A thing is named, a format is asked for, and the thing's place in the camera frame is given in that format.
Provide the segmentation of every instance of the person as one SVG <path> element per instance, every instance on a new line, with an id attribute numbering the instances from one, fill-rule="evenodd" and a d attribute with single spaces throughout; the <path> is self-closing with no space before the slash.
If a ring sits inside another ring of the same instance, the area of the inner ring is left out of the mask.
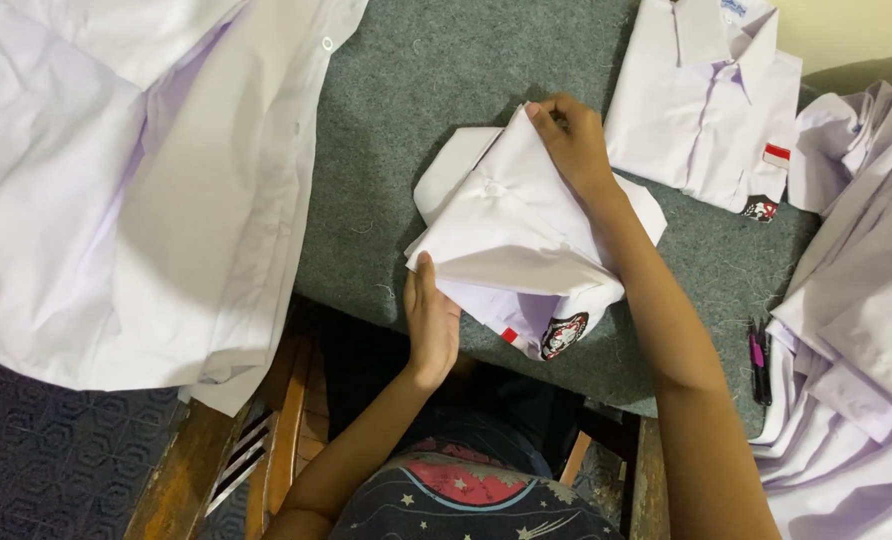
<path id="1" fill-rule="evenodd" d="M 567 94 L 525 109 L 619 267 L 656 396 L 672 538 L 779 538 L 716 349 L 612 175 L 601 117 Z M 435 279 L 424 253 L 404 288 L 404 366 L 355 419 L 340 419 L 263 538 L 619 538 L 550 479 L 515 423 L 429 406 L 460 346 L 461 310 Z M 325 349 L 332 424 L 332 399 L 344 396 Z"/>

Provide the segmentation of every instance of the dark t-shirt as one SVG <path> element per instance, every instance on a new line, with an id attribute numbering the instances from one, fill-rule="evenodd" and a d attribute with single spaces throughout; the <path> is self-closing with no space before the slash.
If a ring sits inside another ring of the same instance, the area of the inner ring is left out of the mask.
<path id="1" fill-rule="evenodd" d="M 361 485 L 330 538 L 622 540 L 571 487 L 434 437 Z"/>

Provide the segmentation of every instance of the pile of white fabric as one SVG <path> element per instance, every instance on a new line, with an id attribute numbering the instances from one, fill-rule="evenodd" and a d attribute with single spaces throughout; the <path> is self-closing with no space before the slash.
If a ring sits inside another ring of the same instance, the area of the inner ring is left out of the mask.
<path id="1" fill-rule="evenodd" d="M 753 452 L 784 537 L 892 539 L 892 87 L 797 122 L 789 202 L 825 221 L 772 313 Z"/>
<path id="2" fill-rule="evenodd" d="M 365 7 L 0 0 L 0 364 L 235 413 L 282 333 L 320 88 Z"/>

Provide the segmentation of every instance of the school emblem patch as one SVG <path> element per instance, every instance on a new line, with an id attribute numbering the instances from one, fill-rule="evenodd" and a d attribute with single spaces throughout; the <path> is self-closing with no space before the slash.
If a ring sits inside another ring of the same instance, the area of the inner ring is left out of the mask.
<path id="1" fill-rule="evenodd" d="M 575 343 L 586 330 L 589 313 L 582 312 L 568 319 L 549 319 L 549 327 L 543 334 L 543 342 L 539 354 L 548 361 L 562 353 L 563 349 Z"/>

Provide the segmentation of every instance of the left hand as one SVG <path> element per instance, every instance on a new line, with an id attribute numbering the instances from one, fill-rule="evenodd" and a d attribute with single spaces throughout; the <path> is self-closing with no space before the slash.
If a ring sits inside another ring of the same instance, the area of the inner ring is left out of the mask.
<path id="1" fill-rule="evenodd" d="M 403 290 L 409 325 L 407 370 L 428 390 L 442 385 L 460 351 L 462 310 L 437 289 L 436 268 L 427 251 L 419 253 L 416 272 L 409 272 Z"/>

